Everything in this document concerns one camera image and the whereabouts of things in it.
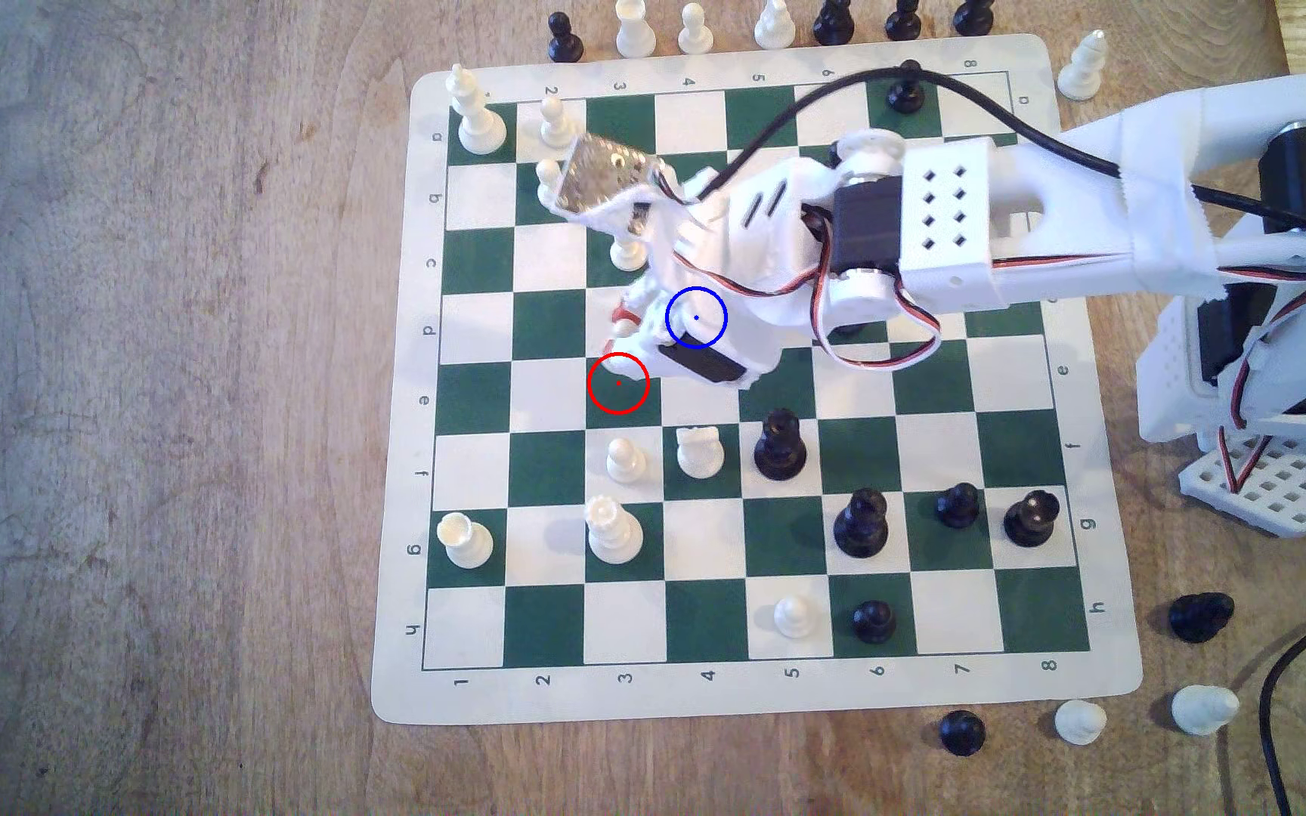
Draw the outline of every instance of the wooden table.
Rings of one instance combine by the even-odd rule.
[[[790,0],[810,46],[814,0]],[[0,812],[458,809],[880,812],[1271,808],[1256,693],[1306,631],[1306,541],[1181,497],[1190,443],[1136,436],[1156,296],[1093,300],[1102,398],[1144,616],[1144,685],[1074,748],[1054,702],[935,710],[404,727],[368,700],[409,87],[454,60],[539,63],[549,4],[0,3]],[[888,3],[855,3],[857,40]],[[927,0],[927,37],[953,0]],[[756,0],[710,3],[752,47]],[[568,4],[614,59],[607,0]],[[678,7],[656,1],[660,54]],[[1284,73],[1266,0],[996,5],[1058,61],[1104,27],[1098,98]],[[1216,183],[1255,193],[1251,168]],[[1224,215],[1230,223],[1230,217]],[[1205,646],[1165,635],[1224,589]],[[1169,695],[1234,688],[1216,738]],[[1306,657],[1276,706],[1306,808]]]

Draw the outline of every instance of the green square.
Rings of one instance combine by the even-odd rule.
[[[896,632],[884,642],[865,642],[852,624],[855,608],[865,602],[889,603]],[[829,619],[835,631],[836,658],[902,658],[916,654],[916,615],[910,598],[910,573],[831,574]]]
[[[486,108],[502,118],[502,123],[507,125],[507,138],[502,140],[502,146],[486,155],[478,155],[469,151],[462,146],[462,138],[457,137],[457,128],[462,125],[462,115],[453,110],[451,112],[451,120],[447,123],[448,166],[508,165],[508,162],[517,161],[517,103],[498,102],[487,104]]]
[[[1085,651],[1087,606],[1075,565],[996,569],[995,595],[1002,607],[1007,651]]]
[[[919,343],[892,343],[889,354],[909,354]],[[889,375],[896,381],[896,411],[900,414],[956,414],[973,411],[970,356],[963,339],[947,339],[925,360]]]
[[[887,102],[889,85],[884,81],[865,84],[865,101],[870,108],[870,127],[895,131],[904,138],[938,138],[940,136],[940,94],[934,84],[919,84],[926,103],[914,114],[897,114]]]
[[[663,501],[686,497],[739,497],[743,487],[738,482],[738,426],[716,426],[718,441],[724,445],[724,466],[707,479],[695,479],[678,466],[678,428],[663,428]]]
[[[814,418],[814,362],[807,345],[785,349],[772,372],[738,393],[741,422],[763,422],[777,409],[789,409],[801,419]]]
[[[508,445],[507,504],[543,507],[582,504],[584,433],[546,431],[512,435]]]
[[[820,496],[744,501],[747,574],[824,574]]]
[[[653,94],[596,95],[588,99],[588,132],[657,153],[657,124]]]
[[[1064,486],[1057,411],[991,411],[976,415],[987,488]]]
[[[624,504],[643,527],[643,548],[627,564],[607,564],[584,547],[588,582],[594,581],[662,581],[663,578],[663,507],[662,503]]]
[[[900,491],[896,418],[820,419],[820,474],[825,494]]]
[[[586,333],[584,289],[517,291],[512,295],[512,359],[581,358]]]
[[[505,433],[512,418],[512,364],[468,363],[436,369],[436,433]]]
[[[966,337],[1041,334],[1041,304],[1012,304],[994,312],[966,312]]]
[[[717,663],[748,659],[748,623],[742,578],[669,581],[667,662]]]
[[[592,385],[589,386],[590,394],[584,398],[584,402],[586,403],[586,424],[589,428],[643,428],[662,424],[662,380],[658,377],[653,377],[653,380],[633,380],[632,377],[610,372],[607,366],[593,368],[593,363],[597,362],[588,360],[588,369],[592,372]],[[645,400],[643,398],[644,386],[646,386]],[[639,405],[636,411],[628,411],[627,414],[607,414],[607,411],[603,411],[602,407],[597,407],[592,402],[593,397],[597,397],[598,402],[607,411],[628,411],[635,405],[639,405],[639,401],[643,405]]]
[[[729,150],[743,150],[765,129],[785,107],[794,104],[794,86],[744,87],[724,91],[724,120],[729,128]],[[794,121],[774,131],[761,146],[793,146],[799,144]]]
[[[486,527],[492,534],[492,555],[486,559],[486,564],[475,569],[462,569],[451,563],[447,557],[447,547],[436,539],[436,524],[441,521],[445,512],[432,512],[431,534],[426,537],[426,588],[443,589],[447,586],[500,586],[507,580],[507,547],[496,546],[496,542],[507,541],[507,509],[495,510],[462,510],[468,518]]]
[[[582,585],[508,586],[502,666],[582,665]]]
[[[905,534],[910,542],[910,571],[989,569],[991,567],[991,534],[987,530],[986,497],[977,491],[981,514],[976,524],[956,530],[934,517],[934,500],[939,492],[904,494]]]
[[[441,243],[441,294],[512,290],[512,228],[451,230]]]

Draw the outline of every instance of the black cable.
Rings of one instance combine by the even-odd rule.
[[[1279,662],[1268,671],[1268,678],[1262,680],[1262,693],[1259,695],[1259,740],[1262,743],[1262,760],[1268,766],[1268,781],[1273,783],[1273,798],[1279,803],[1279,815],[1290,816],[1292,806],[1288,802],[1288,789],[1282,787],[1282,772],[1279,770],[1279,753],[1273,747],[1273,689],[1277,688],[1279,676],[1289,663],[1297,659],[1306,649],[1306,635],[1282,651]]]

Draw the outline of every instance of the black pawn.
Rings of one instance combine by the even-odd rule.
[[[1057,516],[1062,501],[1046,491],[1030,491],[1006,510],[1006,535],[1023,547],[1045,544],[1050,531],[1057,529]]]
[[[752,465],[774,482],[797,477],[804,469],[808,450],[799,437],[799,418],[780,407],[763,420],[763,433],[752,447]]]
[[[1225,593],[1203,593],[1177,598],[1168,610],[1173,635],[1187,642],[1207,642],[1222,632],[1237,606]]]
[[[964,530],[976,524],[981,514],[981,500],[976,492],[976,486],[970,482],[961,482],[959,486],[944,491],[934,500],[934,517],[942,525]]]
[[[547,56],[554,63],[576,63],[582,59],[582,38],[572,31],[572,21],[563,12],[547,17],[547,27],[554,33],[554,40],[547,44]]]
[[[919,38],[919,0],[900,0],[885,17],[885,37],[895,40]]]
[[[995,14],[991,13],[994,0],[965,0],[951,17],[951,26],[961,37],[985,37],[991,33]]]
[[[855,607],[855,614],[850,616],[850,624],[855,628],[855,637],[865,642],[884,642],[896,633],[896,612],[889,611],[889,603],[865,602]]]
[[[918,71],[919,63],[905,60],[900,67]],[[914,114],[925,106],[925,87],[921,86],[919,80],[900,80],[897,84],[889,85],[889,94],[885,95],[885,102],[896,108],[897,114]]]
[[[885,548],[889,522],[885,496],[875,488],[859,488],[849,505],[835,517],[835,543],[850,557],[870,557]]]
[[[973,712],[956,709],[940,717],[940,745],[956,756],[970,756],[986,744],[986,723]]]
[[[849,13],[849,0],[824,0],[820,14],[814,17],[814,39],[820,46],[844,46],[855,35],[855,18]]]

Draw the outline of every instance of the white square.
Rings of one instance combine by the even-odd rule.
[[[588,364],[582,358],[512,362],[511,430],[582,430],[586,380]]]
[[[607,443],[622,436],[643,452],[649,469],[643,478],[624,486],[607,474]],[[663,430],[662,428],[588,428],[585,466],[588,497],[607,495],[623,504],[645,504],[663,500]]]
[[[829,574],[880,574],[910,572],[910,539],[905,535],[904,494],[884,494],[885,521],[889,539],[884,548],[870,557],[853,557],[835,543],[835,517],[849,505],[849,495],[825,495],[824,504],[824,571]]]
[[[896,439],[900,488],[905,492],[943,491],[956,482],[986,483],[973,413],[896,414]]]
[[[773,625],[773,607],[782,598],[801,595],[814,616],[814,631],[794,640]],[[832,658],[835,631],[829,624],[829,582],[824,574],[777,574],[746,578],[744,603],[748,615],[748,658]]]
[[[507,508],[507,585],[582,584],[582,505]]]
[[[742,500],[663,503],[663,578],[743,578],[744,572]]]
[[[780,497],[798,495],[820,495],[824,475],[820,473],[820,428],[814,419],[799,419],[799,437],[804,440],[807,458],[804,467],[791,479],[774,482],[759,473],[752,462],[752,447],[763,433],[763,422],[738,423],[738,450],[747,452],[738,457],[738,480],[744,497]]]
[[[910,601],[922,654],[1006,649],[994,569],[912,572]]]
[[[438,436],[432,458],[432,510],[507,507],[511,435]]]
[[[447,168],[447,230],[512,227],[517,223],[516,165]]]
[[[441,298],[441,363],[512,359],[512,292]]]
[[[712,153],[729,148],[724,91],[661,93],[653,98],[654,153]]]
[[[588,286],[588,228],[579,223],[524,223],[512,231],[512,290]]]
[[[428,670],[498,668],[507,627],[507,590],[502,586],[458,586],[426,591]]]
[[[582,662],[667,659],[667,597],[662,581],[593,581],[582,588]]]
[[[852,360],[884,360],[889,343],[835,345]],[[814,351],[814,414],[821,419],[889,416],[896,413],[896,380],[889,372],[848,368],[823,350]]]
[[[1050,539],[1036,547],[1012,543],[1006,534],[1006,510],[1030,491],[1046,491],[1060,500],[1060,514]],[[1029,565],[1077,565],[1077,547],[1071,539],[1071,516],[1067,488],[1046,486],[1032,488],[986,488],[986,514],[991,529],[991,564],[995,569],[1025,569]]]
[[[970,356],[970,392],[977,411],[1034,411],[1053,406],[1045,337],[972,337],[965,350]]]
[[[794,85],[794,99],[820,85]],[[870,103],[865,101],[865,85],[850,85],[801,110],[794,116],[794,127],[801,145],[827,145],[845,133],[870,125]]]

